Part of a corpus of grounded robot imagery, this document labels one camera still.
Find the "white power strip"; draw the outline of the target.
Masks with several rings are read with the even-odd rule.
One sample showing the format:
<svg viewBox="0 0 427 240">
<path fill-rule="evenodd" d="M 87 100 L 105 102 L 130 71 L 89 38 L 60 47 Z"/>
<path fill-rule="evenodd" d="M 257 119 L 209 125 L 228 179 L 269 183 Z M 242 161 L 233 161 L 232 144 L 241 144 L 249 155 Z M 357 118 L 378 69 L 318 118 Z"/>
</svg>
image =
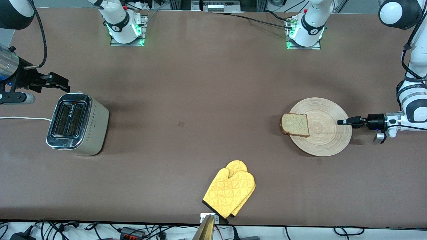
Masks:
<svg viewBox="0 0 427 240">
<path fill-rule="evenodd" d="M 202 0 L 204 12 L 236 13 L 241 12 L 240 0 Z"/>
</svg>

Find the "yellow quilted oven mitt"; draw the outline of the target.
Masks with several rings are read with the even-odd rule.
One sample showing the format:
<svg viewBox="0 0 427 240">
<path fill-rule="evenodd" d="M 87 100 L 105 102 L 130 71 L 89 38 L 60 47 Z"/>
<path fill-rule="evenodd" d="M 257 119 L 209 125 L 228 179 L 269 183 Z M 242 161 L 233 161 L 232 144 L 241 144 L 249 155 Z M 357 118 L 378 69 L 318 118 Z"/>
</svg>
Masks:
<svg viewBox="0 0 427 240">
<path fill-rule="evenodd" d="M 222 168 L 211 182 L 202 203 L 212 210 L 220 219 L 228 224 L 227 220 L 255 190 L 255 178 L 251 173 L 239 171 L 229 176 L 230 170 Z"/>
<path fill-rule="evenodd" d="M 247 166 L 241 161 L 241 160 L 233 160 L 230 163 L 227 164 L 226 169 L 229 170 L 229 179 L 235 175 L 238 172 L 247 172 Z M 247 202 L 249 197 L 252 195 L 256 187 L 255 182 L 253 183 L 253 189 L 249 191 L 249 194 L 242 200 L 239 205 L 231 212 L 231 217 L 236 217 L 241 208 L 244 206 L 244 204 Z"/>
</svg>

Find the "round wooden plate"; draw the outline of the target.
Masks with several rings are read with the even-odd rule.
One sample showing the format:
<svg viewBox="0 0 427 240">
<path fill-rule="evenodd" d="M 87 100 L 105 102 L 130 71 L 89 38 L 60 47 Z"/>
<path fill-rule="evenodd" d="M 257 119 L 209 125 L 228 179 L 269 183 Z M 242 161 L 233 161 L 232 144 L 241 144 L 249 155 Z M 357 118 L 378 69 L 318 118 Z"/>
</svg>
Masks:
<svg viewBox="0 0 427 240">
<path fill-rule="evenodd" d="M 328 157 L 343 151 L 349 144 L 351 126 L 337 124 L 339 120 L 348 119 L 348 115 L 337 103 L 319 97 L 306 98 L 297 102 L 290 113 L 307 116 L 309 137 L 290 136 L 303 152 Z"/>
</svg>

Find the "red and black adapter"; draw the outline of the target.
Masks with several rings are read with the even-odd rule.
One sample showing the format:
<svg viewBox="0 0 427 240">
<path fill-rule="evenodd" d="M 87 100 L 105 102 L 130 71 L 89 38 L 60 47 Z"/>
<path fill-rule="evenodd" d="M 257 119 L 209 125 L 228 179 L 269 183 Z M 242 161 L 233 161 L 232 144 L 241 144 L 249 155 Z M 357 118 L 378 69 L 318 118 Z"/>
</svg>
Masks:
<svg viewBox="0 0 427 240">
<path fill-rule="evenodd" d="M 120 231 L 119 240 L 143 240 L 145 232 L 133 228 L 123 227 Z"/>
</svg>

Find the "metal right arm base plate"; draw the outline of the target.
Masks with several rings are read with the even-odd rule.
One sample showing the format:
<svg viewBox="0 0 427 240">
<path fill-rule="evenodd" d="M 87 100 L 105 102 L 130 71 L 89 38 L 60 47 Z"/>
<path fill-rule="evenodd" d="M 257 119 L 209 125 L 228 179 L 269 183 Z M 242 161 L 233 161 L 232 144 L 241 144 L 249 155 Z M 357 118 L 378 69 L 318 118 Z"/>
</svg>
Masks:
<svg viewBox="0 0 427 240">
<path fill-rule="evenodd" d="M 112 47 L 142 47 L 145 44 L 145 37 L 147 31 L 148 17 L 135 13 L 133 17 L 129 17 L 129 20 L 121 29 L 120 32 L 116 32 L 115 29 L 119 29 L 119 26 L 109 25 L 107 28 L 111 36 L 110 46 Z"/>
</svg>

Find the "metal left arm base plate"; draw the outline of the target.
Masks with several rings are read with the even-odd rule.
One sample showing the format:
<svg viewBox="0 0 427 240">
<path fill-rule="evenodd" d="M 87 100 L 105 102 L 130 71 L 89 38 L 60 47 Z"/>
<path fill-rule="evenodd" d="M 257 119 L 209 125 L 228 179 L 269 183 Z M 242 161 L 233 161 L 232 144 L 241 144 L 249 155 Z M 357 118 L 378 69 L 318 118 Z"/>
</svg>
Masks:
<svg viewBox="0 0 427 240">
<path fill-rule="evenodd" d="M 285 30 L 286 48 L 288 50 L 320 50 L 321 49 L 320 39 L 322 38 L 322 34 L 319 35 L 319 39 L 312 46 L 303 46 L 298 44 L 295 41 L 295 36 L 297 35 L 300 29 L 300 27 L 298 26 L 297 15 L 292 16 L 291 18 L 287 18 L 284 21 L 284 23 L 285 23 L 285 26 L 291 27 L 291 29 Z"/>
</svg>

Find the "slice of bread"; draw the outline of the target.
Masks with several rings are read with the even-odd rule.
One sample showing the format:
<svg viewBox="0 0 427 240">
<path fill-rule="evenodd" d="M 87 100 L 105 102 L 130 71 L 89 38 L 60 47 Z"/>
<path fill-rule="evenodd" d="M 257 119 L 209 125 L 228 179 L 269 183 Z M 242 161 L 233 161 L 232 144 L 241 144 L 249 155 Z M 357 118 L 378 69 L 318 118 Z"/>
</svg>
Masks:
<svg viewBox="0 0 427 240">
<path fill-rule="evenodd" d="M 309 127 L 308 117 L 305 114 L 287 113 L 281 118 L 282 132 L 290 136 L 299 136 L 302 138 L 308 138 Z"/>
</svg>

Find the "white table edge bracket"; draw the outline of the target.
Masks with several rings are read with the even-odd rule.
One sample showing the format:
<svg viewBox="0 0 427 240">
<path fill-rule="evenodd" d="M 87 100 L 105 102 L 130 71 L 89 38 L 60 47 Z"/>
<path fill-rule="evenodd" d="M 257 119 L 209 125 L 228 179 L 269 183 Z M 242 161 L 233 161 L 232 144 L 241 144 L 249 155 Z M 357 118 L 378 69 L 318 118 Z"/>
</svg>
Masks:
<svg viewBox="0 0 427 240">
<path fill-rule="evenodd" d="M 215 224 L 219 224 L 219 223 L 220 223 L 220 218 L 219 218 L 219 216 L 218 216 L 217 214 L 214 214 L 214 213 L 201 213 L 201 214 L 200 214 L 200 223 L 202 223 L 202 222 L 203 222 L 203 220 L 204 220 L 206 217 L 208 217 L 209 215 L 214 216 L 214 218 L 215 218 Z"/>
</svg>

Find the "black power adapter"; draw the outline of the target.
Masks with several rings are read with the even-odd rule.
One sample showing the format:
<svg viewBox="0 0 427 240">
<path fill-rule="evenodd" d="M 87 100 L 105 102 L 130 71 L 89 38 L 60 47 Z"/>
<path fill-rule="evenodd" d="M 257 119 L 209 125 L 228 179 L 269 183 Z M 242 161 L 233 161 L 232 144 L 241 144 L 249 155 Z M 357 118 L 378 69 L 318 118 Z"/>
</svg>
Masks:
<svg viewBox="0 0 427 240">
<path fill-rule="evenodd" d="M 18 233 L 12 234 L 9 240 L 36 240 L 36 238 L 30 235 L 26 235 L 25 233 L 18 232 Z"/>
</svg>

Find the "silver two-slot toaster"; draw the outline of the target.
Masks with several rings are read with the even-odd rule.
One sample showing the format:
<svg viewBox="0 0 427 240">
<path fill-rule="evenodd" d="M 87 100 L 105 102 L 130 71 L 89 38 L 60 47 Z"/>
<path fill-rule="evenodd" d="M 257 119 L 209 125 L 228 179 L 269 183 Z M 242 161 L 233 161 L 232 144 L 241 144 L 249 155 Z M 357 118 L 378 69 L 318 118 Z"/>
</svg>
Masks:
<svg viewBox="0 0 427 240">
<path fill-rule="evenodd" d="M 109 111 L 90 95 L 77 92 L 58 99 L 46 144 L 79 156 L 98 154 L 105 140 Z"/>
</svg>

